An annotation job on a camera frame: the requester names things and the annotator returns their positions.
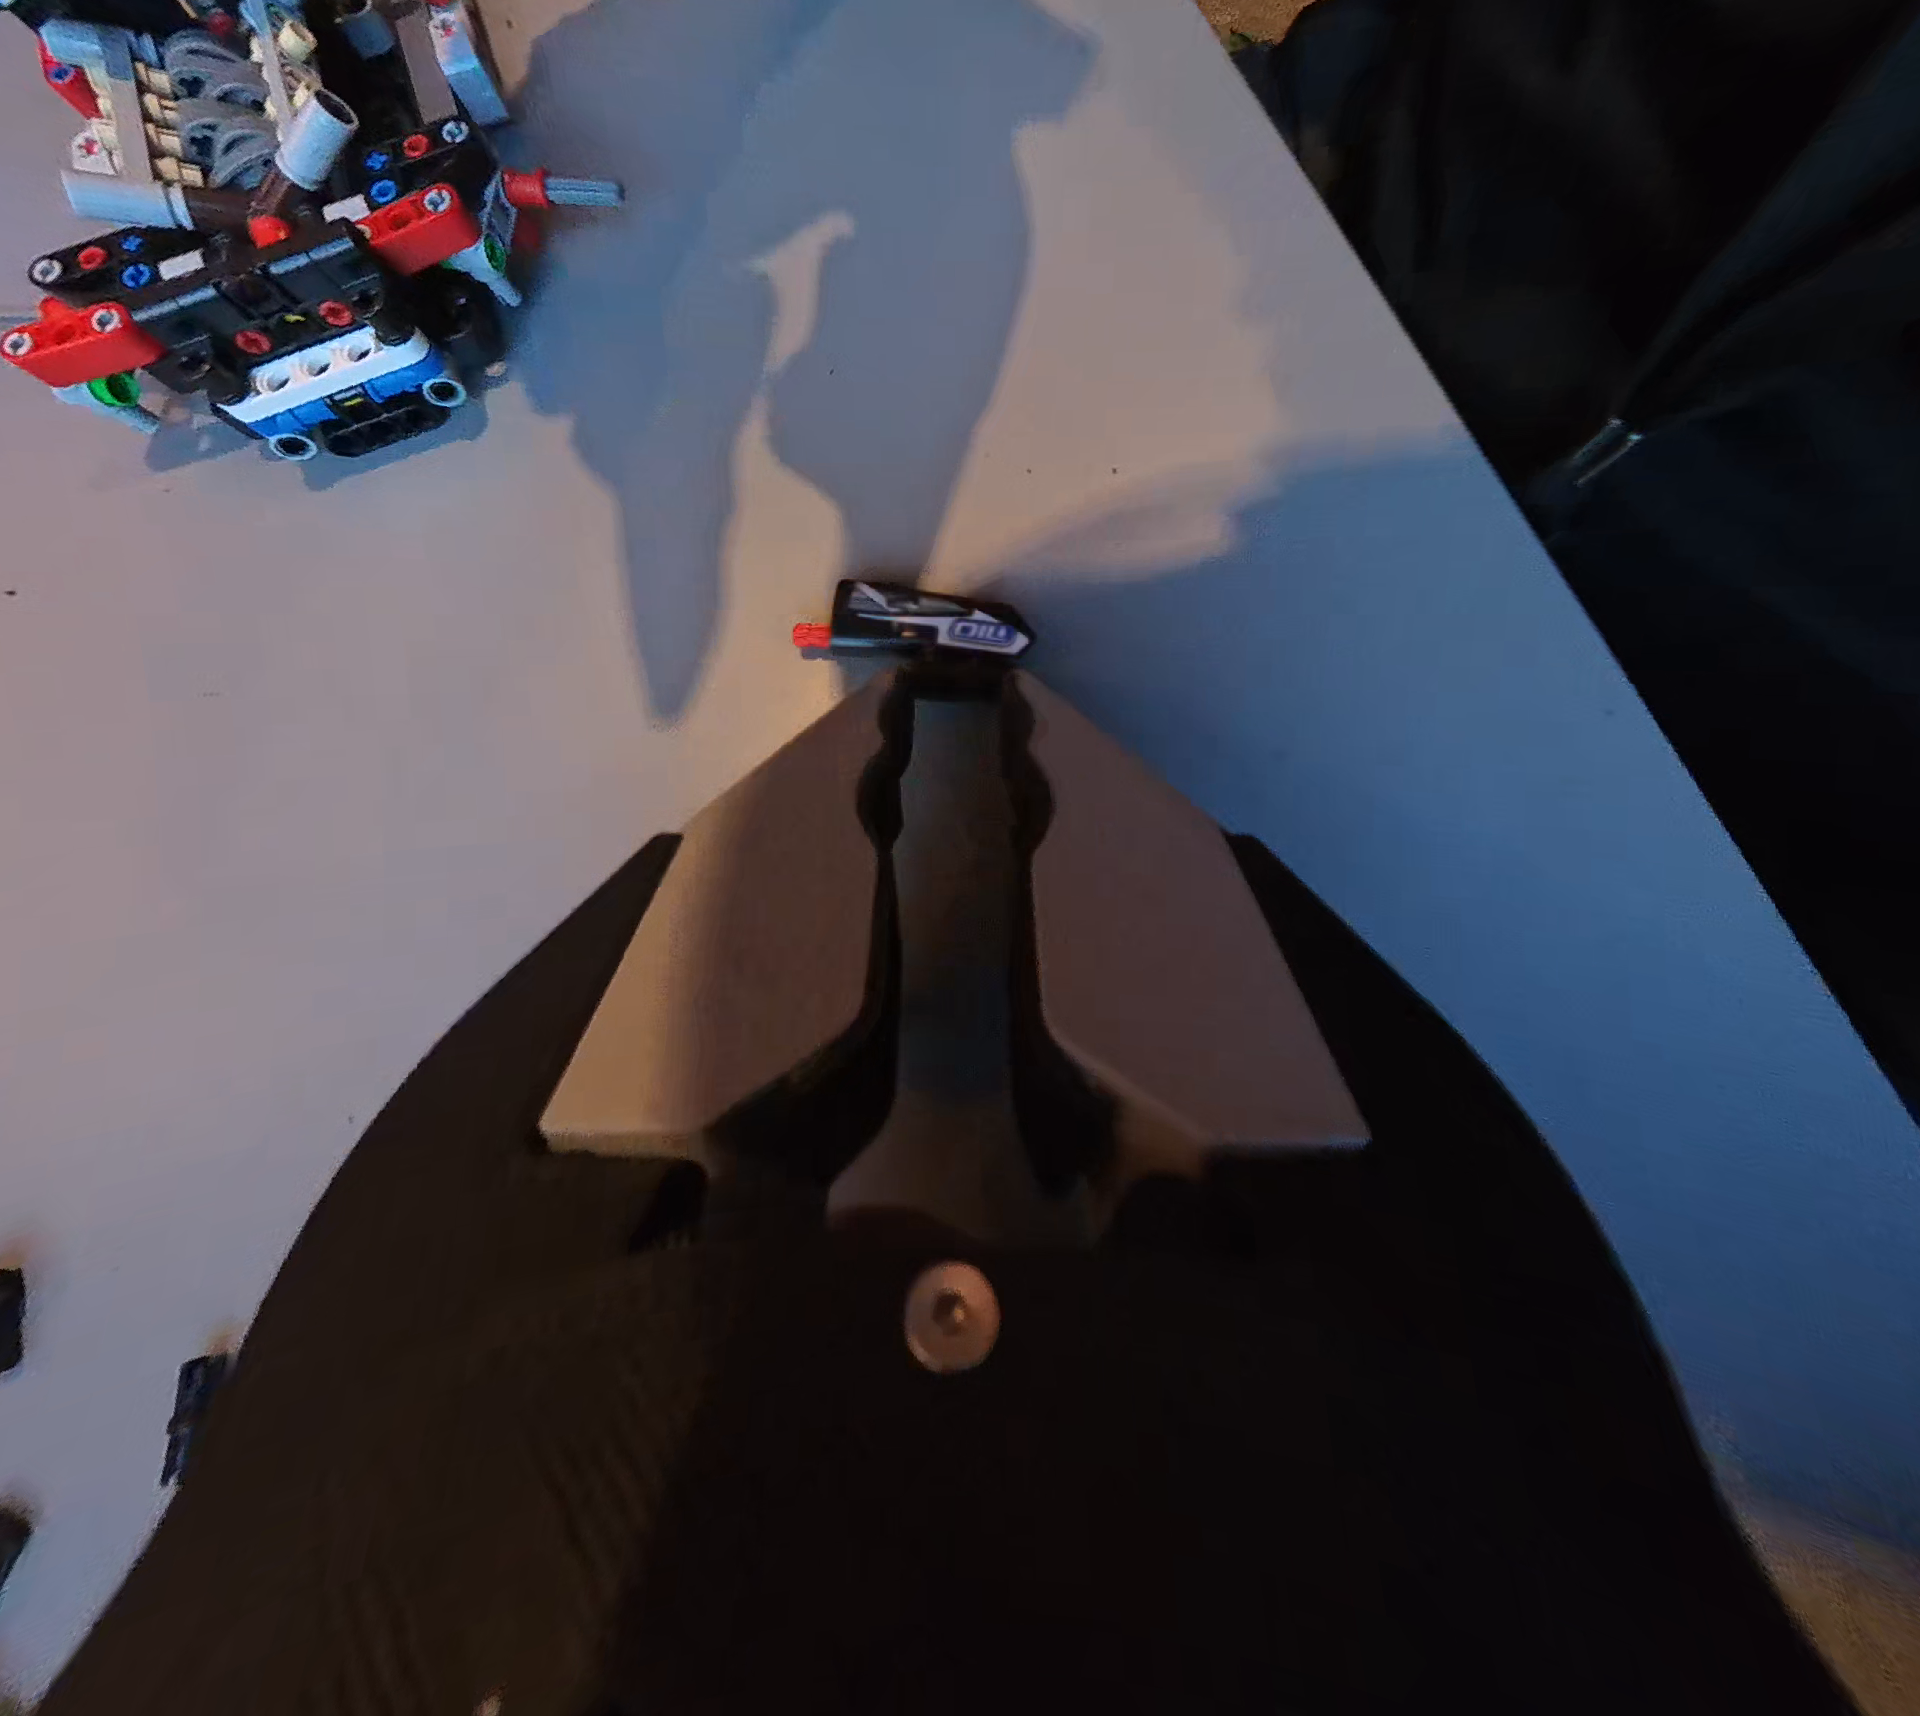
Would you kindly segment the small black stickered brick piece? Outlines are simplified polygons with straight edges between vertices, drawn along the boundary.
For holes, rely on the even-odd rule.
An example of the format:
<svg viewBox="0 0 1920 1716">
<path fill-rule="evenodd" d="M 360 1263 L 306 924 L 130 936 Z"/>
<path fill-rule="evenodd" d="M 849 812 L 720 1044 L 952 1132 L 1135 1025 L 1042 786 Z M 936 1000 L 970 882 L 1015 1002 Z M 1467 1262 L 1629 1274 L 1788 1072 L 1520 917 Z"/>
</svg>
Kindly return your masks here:
<svg viewBox="0 0 1920 1716">
<path fill-rule="evenodd" d="M 881 575 L 845 575 L 828 618 L 796 622 L 790 643 L 842 665 L 887 665 L 930 699 L 995 699 L 1036 634 L 1005 602 L 934 592 Z"/>
</svg>

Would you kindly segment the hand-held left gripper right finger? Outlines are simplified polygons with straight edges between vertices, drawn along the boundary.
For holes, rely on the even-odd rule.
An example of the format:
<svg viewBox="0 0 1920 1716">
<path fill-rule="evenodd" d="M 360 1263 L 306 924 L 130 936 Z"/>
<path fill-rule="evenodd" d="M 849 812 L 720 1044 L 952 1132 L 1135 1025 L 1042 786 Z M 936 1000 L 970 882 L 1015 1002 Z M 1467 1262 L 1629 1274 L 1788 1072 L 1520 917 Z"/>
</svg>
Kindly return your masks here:
<svg viewBox="0 0 1920 1716">
<path fill-rule="evenodd" d="M 1356 1154 L 1358 1100 L 1223 830 L 1027 671 L 1005 680 L 1010 1086 L 1049 1195 Z"/>
</svg>

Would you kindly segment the black bag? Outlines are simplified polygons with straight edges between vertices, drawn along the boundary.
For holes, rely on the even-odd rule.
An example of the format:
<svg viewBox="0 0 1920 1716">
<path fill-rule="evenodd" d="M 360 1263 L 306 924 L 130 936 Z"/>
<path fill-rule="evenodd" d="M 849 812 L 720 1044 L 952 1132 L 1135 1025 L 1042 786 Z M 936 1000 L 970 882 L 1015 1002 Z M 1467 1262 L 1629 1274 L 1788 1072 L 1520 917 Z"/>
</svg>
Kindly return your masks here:
<svg viewBox="0 0 1920 1716">
<path fill-rule="evenodd" d="M 1243 64 L 1915 1113 L 1915 0 L 1313 0 Z"/>
</svg>

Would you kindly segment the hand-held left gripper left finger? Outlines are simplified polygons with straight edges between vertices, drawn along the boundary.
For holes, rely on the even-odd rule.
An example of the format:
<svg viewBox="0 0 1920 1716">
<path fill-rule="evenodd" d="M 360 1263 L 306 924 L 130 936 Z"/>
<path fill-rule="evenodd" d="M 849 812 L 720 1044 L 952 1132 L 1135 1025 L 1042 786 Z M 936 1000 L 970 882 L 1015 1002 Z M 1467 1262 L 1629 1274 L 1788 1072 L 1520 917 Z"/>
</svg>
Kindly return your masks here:
<svg viewBox="0 0 1920 1716">
<path fill-rule="evenodd" d="M 824 1190 L 895 1097 L 902 676 L 695 812 L 539 1116 L 549 1152 Z"/>
</svg>

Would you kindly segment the toy brick car model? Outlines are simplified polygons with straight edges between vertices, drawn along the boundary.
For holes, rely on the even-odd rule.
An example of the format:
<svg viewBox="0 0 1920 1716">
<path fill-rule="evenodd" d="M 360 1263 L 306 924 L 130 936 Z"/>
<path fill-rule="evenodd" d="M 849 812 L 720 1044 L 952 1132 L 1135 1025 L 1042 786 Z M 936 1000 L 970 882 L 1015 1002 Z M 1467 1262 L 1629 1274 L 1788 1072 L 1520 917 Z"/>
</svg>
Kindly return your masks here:
<svg viewBox="0 0 1920 1716">
<path fill-rule="evenodd" d="M 1 0 L 75 115 L 85 224 L 26 265 L 3 365 L 156 438 L 360 462 L 436 438 L 506 376 L 552 211 L 622 186 L 502 160 L 478 0 Z"/>
</svg>

